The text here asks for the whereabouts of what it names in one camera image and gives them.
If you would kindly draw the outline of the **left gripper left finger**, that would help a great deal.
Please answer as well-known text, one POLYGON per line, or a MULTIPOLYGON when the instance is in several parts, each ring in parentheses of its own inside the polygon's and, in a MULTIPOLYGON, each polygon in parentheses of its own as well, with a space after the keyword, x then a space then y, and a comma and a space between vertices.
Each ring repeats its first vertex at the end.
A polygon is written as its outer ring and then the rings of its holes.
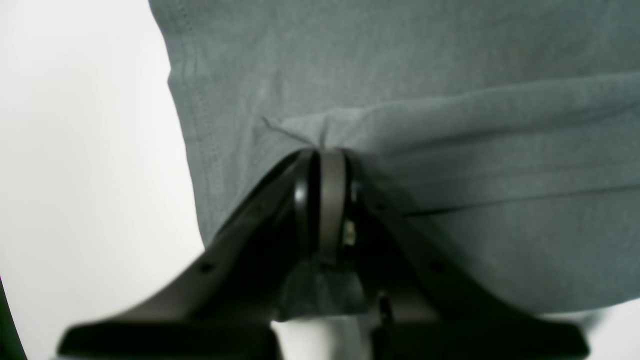
POLYGON ((150 298, 64 333, 62 360, 279 360, 272 319, 288 274, 310 255, 318 153, 286 156, 214 241, 150 298))

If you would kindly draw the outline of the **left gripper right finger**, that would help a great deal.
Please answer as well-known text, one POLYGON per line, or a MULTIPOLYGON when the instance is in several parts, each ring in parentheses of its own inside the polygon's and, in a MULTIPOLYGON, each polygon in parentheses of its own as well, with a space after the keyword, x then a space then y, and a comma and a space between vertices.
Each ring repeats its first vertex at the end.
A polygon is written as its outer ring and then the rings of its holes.
POLYGON ((366 182, 353 157, 320 153, 320 257, 359 277, 373 360, 584 360, 573 323, 545 321, 475 282, 366 182))

